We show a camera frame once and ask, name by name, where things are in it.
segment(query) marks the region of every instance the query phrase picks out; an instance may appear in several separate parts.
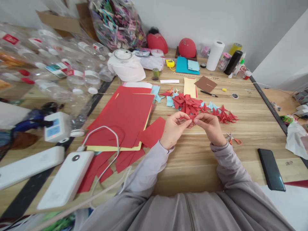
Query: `orange scissors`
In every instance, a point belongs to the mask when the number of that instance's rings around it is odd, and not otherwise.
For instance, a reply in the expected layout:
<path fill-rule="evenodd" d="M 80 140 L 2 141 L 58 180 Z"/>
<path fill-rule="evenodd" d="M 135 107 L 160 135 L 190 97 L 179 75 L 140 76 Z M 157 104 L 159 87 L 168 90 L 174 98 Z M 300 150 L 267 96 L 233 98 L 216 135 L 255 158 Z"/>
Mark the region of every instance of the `orange scissors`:
<path fill-rule="evenodd" d="M 242 145 L 242 141 L 241 140 L 237 140 L 237 139 L 234 139 L 233 136 L 232 136 L 232 132 L 230 133 L 230 135 L 227 133 L 228 137 L 227 137 L 227 140 L 229 140 L 229 144 L 232 145 L 232 140 L 234 140 L 235 142 L 237 142 L 238 145 Z"/>

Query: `gray sweatshirt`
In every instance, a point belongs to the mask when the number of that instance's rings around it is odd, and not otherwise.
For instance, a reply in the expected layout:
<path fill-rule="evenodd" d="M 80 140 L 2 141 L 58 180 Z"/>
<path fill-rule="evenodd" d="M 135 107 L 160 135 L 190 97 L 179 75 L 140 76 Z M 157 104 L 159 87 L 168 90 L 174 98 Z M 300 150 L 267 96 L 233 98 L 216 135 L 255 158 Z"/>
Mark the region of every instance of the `gray sweatshirt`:
<path fill-rule="evenodd" d="M 294 230 L 252 182 L 229 143 L 210 147 L 223 192 L 151 196 L 157 174 L 174 150 L 158 141 L 129 176 L 125 190 L 98 206 L 81 230 Z"/>

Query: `red egg-shaped object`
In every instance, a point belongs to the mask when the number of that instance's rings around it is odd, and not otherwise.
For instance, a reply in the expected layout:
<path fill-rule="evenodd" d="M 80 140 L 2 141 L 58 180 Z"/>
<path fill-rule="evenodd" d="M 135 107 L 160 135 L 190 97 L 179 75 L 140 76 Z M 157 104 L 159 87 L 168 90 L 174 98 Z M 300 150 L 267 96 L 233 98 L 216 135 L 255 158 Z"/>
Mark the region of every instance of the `red egg-shaped object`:
<path fill-rule="evenodd" d="M 168 46 L 164 37 L 161 34 L 149 34 L 147 37 L 148 47 L 150 49 L 159 49 L 164 52 L 164 54 L 168 53 Z"/>
<path fill-rule="evenodd" d="M 179 53 L 185 58 L 193 58 L 196 56 L 196 45 L 193 40 L 184 38 L 179 44 Z"/>

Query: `pen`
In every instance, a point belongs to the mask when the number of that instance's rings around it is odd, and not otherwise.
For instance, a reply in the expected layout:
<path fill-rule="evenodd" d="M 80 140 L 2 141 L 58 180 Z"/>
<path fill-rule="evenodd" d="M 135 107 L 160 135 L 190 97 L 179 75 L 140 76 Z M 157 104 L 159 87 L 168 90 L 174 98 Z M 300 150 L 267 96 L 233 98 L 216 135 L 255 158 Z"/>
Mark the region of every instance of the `pen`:
<path fill-rule="evenodd" d="M 218 96 L 217 96 L 217 95 L 213 95 L 213 94 L 208 93 L 208 92 L 206 92 L 206 91 L 202 91 L 202 90 L 201 90 L 201 92 L 203 92 L 203 93 L 205 93 L 205 94 L 208 94 L 208 95 L 211 95 L 211 96 L 214 96 L 214 97 L 217 97 L 217 98 L 218 98 Z"/>

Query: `smartphone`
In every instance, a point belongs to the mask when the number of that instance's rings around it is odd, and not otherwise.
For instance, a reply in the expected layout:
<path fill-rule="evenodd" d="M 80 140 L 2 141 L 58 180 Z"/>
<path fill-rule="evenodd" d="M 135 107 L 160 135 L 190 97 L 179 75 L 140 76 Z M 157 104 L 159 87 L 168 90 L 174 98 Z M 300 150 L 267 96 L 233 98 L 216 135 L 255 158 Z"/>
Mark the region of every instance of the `smartphone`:
<path fill-rule="evenodd" d="M 258 149 L 266 182 L 270 190 L 286 191 L 274 154 L 271 150 Z"/>

